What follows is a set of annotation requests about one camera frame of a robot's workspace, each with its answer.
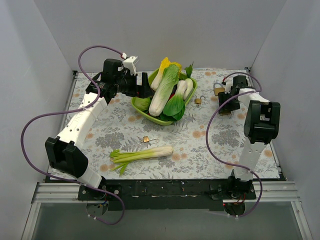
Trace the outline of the small brass padlock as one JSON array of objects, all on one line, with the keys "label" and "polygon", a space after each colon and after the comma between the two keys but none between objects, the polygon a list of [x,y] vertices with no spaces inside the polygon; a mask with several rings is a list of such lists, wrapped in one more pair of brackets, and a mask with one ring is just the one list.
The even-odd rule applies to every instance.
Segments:
[{"label": "small brass padlock", "polygon": [[194,103],[196,105],[201,105],[202,103],[204,103],[206,101],[206,97],[204,95],[201,95],[199,98],[196,98],[194,100]]}]

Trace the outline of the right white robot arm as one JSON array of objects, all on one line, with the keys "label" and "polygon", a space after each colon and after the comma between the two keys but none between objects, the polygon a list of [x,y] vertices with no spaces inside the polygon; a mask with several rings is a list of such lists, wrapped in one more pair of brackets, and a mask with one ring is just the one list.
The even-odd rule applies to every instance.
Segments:
[{"label": "right white robot arm", "polygon": [[226,115],[240,109],[247,109],[243,133],[244,147],[227,179],[226,193],[232,199],[244,198],[253,190],[253,176],[258,160],[267,145],[278,136],[281,105],[263,98],[259,91],[249,86],[245,75],[233,74],[233,80],[222,80],[219,85],[223,91],[217,93],[220,115]]}]

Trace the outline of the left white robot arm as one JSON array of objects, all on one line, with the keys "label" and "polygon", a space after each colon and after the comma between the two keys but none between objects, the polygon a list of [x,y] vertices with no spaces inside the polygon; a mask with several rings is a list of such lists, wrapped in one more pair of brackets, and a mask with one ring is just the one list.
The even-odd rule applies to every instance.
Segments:
[{"label": "left white robot arm", "polygon": [[107,191],[101,184],[102,176],[90,168],[88,158],[82,153],[83,144],[93,123],[118,93],[139,98],[153,95],[147,73],[142,73],[142,83],[137,83],[138,60],[137,56],[106,59],[103,70],[86,88],[79,112],[55,138],[49,137],[45,142],[49,165],[90,186],[89,194],[95,200],[103,199]]}]

